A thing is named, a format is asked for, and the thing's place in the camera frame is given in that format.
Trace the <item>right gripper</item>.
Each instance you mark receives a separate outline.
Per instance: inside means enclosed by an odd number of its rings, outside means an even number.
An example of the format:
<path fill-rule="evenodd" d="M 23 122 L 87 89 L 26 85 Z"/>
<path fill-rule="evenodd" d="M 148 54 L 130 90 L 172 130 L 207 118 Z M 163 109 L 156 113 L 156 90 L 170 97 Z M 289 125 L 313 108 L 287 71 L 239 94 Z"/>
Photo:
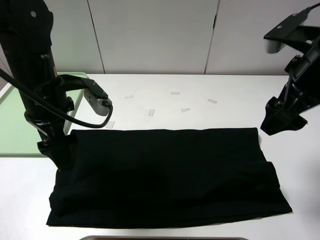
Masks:
<path fill-rule="evenodd" d="M 265 106 L 265 117 L 260 129 L 272 136 L 285 130 L 304 128 L 308 121 L 300 116 L 320 104 L 320 93 L 301 88 L 292 79 L 284 85 L 278 97 L 273 96 Z"/>

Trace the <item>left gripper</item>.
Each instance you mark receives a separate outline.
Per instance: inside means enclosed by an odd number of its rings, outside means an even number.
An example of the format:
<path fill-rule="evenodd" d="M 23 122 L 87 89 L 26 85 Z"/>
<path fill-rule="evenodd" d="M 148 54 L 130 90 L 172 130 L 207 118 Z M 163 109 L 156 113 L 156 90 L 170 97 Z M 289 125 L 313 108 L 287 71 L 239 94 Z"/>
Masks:
<path fill-rule="evenodd" d="M 41 141 L 37 143 L 40 153 L 49 157 L 59 171 L 69 171 L 74 165 L 78 140 L 73 134 L 65 134 L 65 120 L 57 116 L 33 117 L 27 112 L 24 117 L 40 135 Z"/>

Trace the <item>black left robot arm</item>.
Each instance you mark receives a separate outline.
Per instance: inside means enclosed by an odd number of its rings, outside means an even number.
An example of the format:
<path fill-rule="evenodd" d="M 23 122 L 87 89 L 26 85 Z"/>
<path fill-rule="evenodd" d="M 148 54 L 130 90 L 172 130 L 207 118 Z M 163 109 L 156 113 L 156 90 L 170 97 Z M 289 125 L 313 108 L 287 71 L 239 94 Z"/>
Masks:
<path fill-rule="evenodd" d="M 58 88 L 61 80 L 51 51 L 53 22 L 53 13 L 42 0 L 0 2 L 0 45 L 13 80 L 67 114 L 75 107 L 72 98 Z M 19 94 L 25 107 L 25 119 L 40 135 L 39 151 L 60 171 L 71 169 L 76 140 L 65 135 L 65 119 L 45 109 L 23 91 Z"/>

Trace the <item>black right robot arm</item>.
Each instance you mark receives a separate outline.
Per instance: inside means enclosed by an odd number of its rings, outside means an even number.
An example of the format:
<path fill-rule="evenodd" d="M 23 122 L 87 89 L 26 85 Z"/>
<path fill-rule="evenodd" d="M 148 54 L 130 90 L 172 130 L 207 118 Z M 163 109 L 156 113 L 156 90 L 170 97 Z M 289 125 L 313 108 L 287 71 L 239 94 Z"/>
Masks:
<path fill-rule="evenodd" d="M 302 129 L 308 121 L 301 114 L 320 105 L 320 39 L 316 38 L 309 47 L 288 63 L 287 83 L 278 97 L 273 96 L 266 103 L 260 129 L 269 136 Z"/>

